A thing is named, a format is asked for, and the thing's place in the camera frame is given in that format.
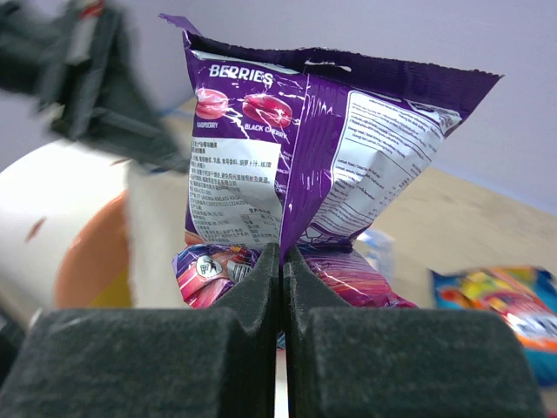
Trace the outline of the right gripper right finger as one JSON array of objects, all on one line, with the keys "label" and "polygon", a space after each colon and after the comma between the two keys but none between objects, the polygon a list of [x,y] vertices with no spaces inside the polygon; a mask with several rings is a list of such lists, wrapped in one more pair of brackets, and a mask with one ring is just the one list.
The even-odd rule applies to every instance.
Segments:
[{"label": "right gripper right finger", "polygon": [[292,417],[543,417],[522,346],[483,311],[352,307],[298,250],[283,267]]}]

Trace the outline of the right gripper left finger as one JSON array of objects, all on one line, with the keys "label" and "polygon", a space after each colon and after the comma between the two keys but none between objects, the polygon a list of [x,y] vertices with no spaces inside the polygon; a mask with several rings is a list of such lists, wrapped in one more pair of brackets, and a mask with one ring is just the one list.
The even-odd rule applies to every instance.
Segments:
[{"label": "right gripper left finger", "polygon": [[40,316],[1,389],[4,417],[271,417],[279,248],[205,309]]}]

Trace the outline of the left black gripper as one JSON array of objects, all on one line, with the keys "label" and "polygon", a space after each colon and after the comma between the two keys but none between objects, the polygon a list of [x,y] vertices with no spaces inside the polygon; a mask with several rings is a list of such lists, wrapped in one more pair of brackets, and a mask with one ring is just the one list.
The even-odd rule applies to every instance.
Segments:
[{"label": "left black gripper", "polygon": [[187,173],[190,159],[131,71],[111,68],[124,26],[112,1],[68,1],[51,19],[21,1],[1,3],[1,88],[57,107],[53,131],[86,131],[98,150]]}]

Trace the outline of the purple berries candy bag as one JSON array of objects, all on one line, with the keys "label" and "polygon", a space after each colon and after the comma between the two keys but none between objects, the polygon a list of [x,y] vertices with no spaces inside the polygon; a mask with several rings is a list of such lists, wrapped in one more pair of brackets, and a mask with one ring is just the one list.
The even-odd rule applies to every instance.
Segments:
[{"label": "purple berries candy bag", "polygon": [[325,48],[262,50],[202,36],[189,20],[197,100],[185,249],[173,261],[184,302],[205,308],[262,249],[299,249],[355,307],[406,307],[354,240],[433,161],[499,82],[497,74]]}]

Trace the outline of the blue checkered paper bag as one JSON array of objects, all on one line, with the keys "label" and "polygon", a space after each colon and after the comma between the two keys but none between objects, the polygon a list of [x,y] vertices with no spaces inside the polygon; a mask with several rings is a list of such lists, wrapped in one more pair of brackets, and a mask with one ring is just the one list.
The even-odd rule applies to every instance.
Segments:
[{"label": "blue checkered paper bag", "polygon": [[[195,100],[161,112],[183,152],[189,153]],[[129,287],[134,307],[189,308],[183,301],[172,260],[185,247],[188,178],[130,162],[127,172]],[[360,234],[354,243],[371,266],[394,282],[393,239],[381,231]]]}]

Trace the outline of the white cylindrical container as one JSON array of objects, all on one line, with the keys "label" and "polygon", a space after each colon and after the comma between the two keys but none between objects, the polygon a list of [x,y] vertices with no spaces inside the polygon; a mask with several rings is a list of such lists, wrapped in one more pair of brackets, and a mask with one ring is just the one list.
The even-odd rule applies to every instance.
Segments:
[{"label": "white cylindrical container", "polygon": [[22,327],[54,306],[57,271],[88,221],[125,189],[128,162],[56,140],[1,173],[1,305]]}]

